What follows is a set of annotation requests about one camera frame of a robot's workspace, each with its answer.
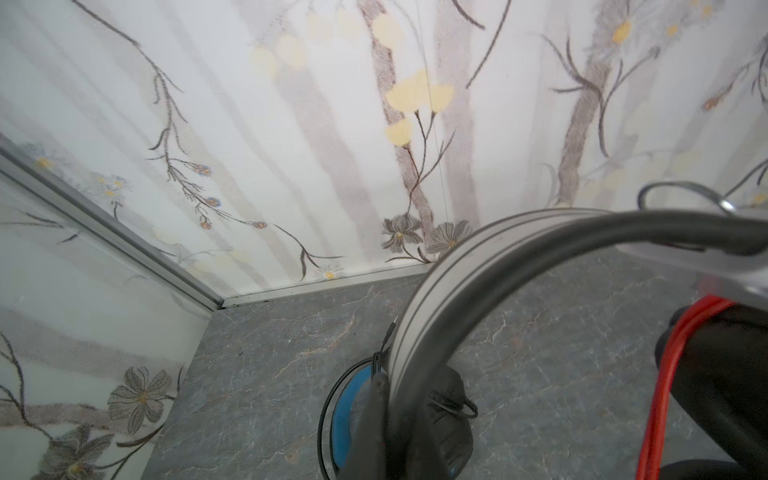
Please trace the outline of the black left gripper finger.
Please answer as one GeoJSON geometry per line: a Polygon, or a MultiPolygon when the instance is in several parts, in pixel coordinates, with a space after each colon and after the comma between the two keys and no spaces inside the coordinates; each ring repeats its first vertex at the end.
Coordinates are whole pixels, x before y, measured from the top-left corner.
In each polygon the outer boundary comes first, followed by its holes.
{"type": "Polygon", "coordinates": [[[380,371],[372,378],[369,397],[339,479],[387,478],[388,399],[389,380],[387,374],[380,371]]]}

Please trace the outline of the black over-ear headphones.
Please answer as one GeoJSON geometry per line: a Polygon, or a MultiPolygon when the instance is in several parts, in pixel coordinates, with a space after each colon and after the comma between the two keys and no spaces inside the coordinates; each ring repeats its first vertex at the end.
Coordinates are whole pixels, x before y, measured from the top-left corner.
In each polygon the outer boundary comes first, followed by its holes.
{"type": "MultiPolygon", "coordinates": [[[[331,414],[329,459],[337,479],[346,462],[359,421],[367,403],[373,376],[383,371],[389,380],[388,362],[392,356],[389,339],[396,330],[392,322],[381,347],[372,356],[356,362],[335,382],[326,397],[317,428],[317,457],[325,480],[330,478],[324,458],[324,421],[331,414]]],[[[467,465],[473,451],[469,421],[478,416],[477,406],[465,394],[461,376],[447,365],[438,369],[424,403],[413,415],[405,416],[408,425],[402,451],[388,425],[395,418],[388,400],[387,478],[454,479],[467,465]]]]}

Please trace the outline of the white over-ear headphones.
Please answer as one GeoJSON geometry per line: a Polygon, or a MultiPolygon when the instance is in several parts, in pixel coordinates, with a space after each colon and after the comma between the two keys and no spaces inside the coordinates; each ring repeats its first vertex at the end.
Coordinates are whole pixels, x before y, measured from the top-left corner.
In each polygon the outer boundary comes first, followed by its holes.
{"type": "Polygon", "coordinates": [[[440,260],[406,307],[391,344],[388,422],[410,437],[405,416],[424,403],[434,375],[503,300],[539,275],[604,247],[695,274],[702,297],[669,330],[660,355],[636,475],[705,478],[767,475],[767,213],[714,195],[717,213],[548,209],[500,220],[440,260]],[[732,462],[662,464],[671,400],[680,401],[732,462]]]}

